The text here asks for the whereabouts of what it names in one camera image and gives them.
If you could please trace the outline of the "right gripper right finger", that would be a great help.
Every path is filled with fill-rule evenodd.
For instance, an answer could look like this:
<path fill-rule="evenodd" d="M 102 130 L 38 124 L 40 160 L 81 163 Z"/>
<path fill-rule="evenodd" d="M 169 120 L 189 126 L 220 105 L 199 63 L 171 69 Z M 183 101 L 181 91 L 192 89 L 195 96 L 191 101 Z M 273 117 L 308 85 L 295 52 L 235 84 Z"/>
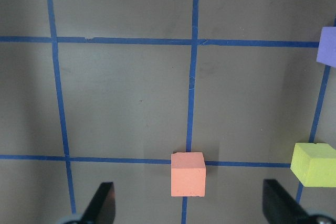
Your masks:
<path fill-rule="evenodd" d="M 335 223 L 324 214 L 305 211 L 275 179 L 264 179 L 262 191 L 263 214 L 268 223 Z"/>

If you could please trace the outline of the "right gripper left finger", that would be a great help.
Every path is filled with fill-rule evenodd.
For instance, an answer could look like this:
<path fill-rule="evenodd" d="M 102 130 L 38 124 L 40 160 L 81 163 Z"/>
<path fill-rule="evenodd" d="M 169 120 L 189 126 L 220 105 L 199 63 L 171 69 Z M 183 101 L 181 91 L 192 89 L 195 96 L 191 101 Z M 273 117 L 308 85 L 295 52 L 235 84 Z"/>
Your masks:
<path fill-rule="evenodd" d="M 116 198 L 113 182 L 101 183 L 83 213 L 80 223 L 114 223 Z"/>

